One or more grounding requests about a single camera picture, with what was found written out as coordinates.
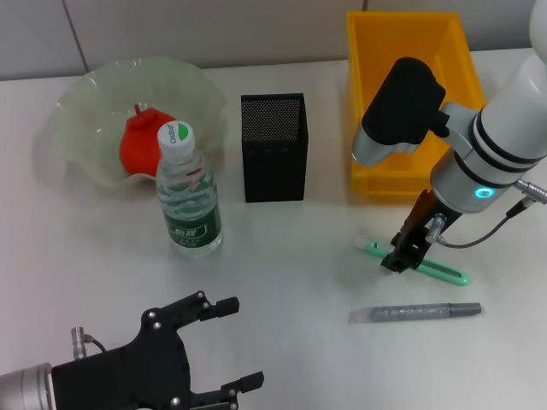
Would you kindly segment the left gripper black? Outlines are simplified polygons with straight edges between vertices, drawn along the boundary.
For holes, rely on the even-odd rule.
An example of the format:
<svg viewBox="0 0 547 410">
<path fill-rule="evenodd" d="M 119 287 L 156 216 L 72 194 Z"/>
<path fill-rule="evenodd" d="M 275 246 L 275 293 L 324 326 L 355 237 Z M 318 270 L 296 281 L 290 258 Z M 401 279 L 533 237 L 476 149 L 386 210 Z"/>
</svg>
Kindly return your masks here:
<svg viewBox="0 0 547 410">
<path fill-rule="evenodd" d="M 190 371 L 177 330 L 237 313 L 238 298 L 210 302 L 202 290 L 142 316 L 138 335 L 105 353 L 52 368 L 58 409 L 238 410 L 238 394 L 258 390 L 263 372 L 190 394 Z"/>
</svg>

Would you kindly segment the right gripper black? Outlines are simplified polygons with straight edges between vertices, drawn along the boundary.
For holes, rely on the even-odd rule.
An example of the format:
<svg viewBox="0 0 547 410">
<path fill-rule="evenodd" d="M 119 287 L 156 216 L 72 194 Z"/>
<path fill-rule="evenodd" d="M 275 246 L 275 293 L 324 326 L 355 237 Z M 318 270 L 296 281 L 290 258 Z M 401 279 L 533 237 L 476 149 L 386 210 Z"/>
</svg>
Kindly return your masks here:
<svg viewBox="0 0 547 410">
<path fill-rule="evenodd" d="M 433 190 L 424 190 L 404 221 L 400 232 L 391 240 L 392 251 L 381 261 L 381 266 L 392 272 L 416 269 L 423 261 L 431 244 L 426 240 L 428 224 L 437 215 L 446 217 L 441 231 L 448 229 L 462 214 L 442 203 Z"/>
</svg>

